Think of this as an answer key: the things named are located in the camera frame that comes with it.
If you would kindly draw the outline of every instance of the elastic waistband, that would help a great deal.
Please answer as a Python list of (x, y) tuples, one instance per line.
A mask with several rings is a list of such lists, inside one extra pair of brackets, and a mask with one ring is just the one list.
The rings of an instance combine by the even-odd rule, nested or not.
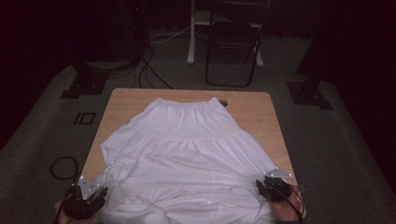
[(219, 102), (218, 98), (213, 97), (209, 101), (203, 101), (203, 102), (190, 102), (190, 103), (181, 103), (178, 101), (172, 101), (172, 100), (165, 100), (163, 98), (157, 98), (155, 101), (161, 105), (171, 105), (174, 107), (182, 107), (182, 108), (209, 108), (209, 107), (217, 107), (217, 106), (222, 106), (222, 104)]

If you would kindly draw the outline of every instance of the black stand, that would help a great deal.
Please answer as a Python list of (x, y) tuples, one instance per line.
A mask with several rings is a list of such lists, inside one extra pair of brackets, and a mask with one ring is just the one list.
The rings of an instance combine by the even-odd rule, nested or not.
[(332, 110), (318, 89), (320, 79), (310, 76), (305, 82), (287, 82), (295, 105), (318, 105), (322, 110)]
[(69, 90), (62, 93), (61, 99), (77, 99), (83, 95), (100, 95), (106, 85), (108, 73), (94, 74), (86, 63), (73, 63), (77, 75)]

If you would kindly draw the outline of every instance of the metal bracket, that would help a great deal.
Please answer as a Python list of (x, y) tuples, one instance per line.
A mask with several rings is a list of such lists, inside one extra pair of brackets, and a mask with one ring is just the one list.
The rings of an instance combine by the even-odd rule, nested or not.
[(79, 178), (78, 185), (81, 188), (81, 195), (84, 200), (89, 199), (100, 187), (100, 184), (95, 184), (85, 179), (84, 176)]
[(274, 170), (264, 173), (265, 176), (272, 177), (272, 178), (291, 178), (293, 175), (277, 167)]

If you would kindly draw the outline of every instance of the chair leg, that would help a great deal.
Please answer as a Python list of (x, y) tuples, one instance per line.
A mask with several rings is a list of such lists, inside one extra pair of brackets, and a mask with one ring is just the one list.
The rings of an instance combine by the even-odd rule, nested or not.
[(210, 40), (207, 43), (207, 48), (206, 48), (206, 68), (205, 68), (205, 80), (207, 84), (212, 84), (209, 81), (209, 55), (210, 55)]

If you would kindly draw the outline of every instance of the dark background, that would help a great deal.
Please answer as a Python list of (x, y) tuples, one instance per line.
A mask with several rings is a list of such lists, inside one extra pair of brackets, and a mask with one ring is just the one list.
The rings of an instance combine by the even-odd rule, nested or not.
[[(131, 6), (131, 15), (125, 14), (125, 7), (100, 8), (98, 2), (112, 1), (0, 3), (1, 148), (52, 78), (76, 57), (83, 61), (131, 57), (116, 55), (117, 46), (111, 41), (126, 34), (108, 38), (106, 28), (117, 31), (120, 20), (136, 22), (131, 15), (137, 1), (120, 1)], [(198, 8), (205, 8), (210, 1), (196, 2)], [(189, 25), (190, 1), (148, 0), (146, 6), (147, 23), (154, 29)], [(114, 17), (103, 20), (110, 9), (124, 16), (113, 25), (106, 22)], [(337, 88), (394, 191), (395, 11), (391, 0), (273, 0), (266, 27), (267, 35), (313, 38), (296, 73), (318, 77)], [(78, 48), (70, 51), (70, 46)]]

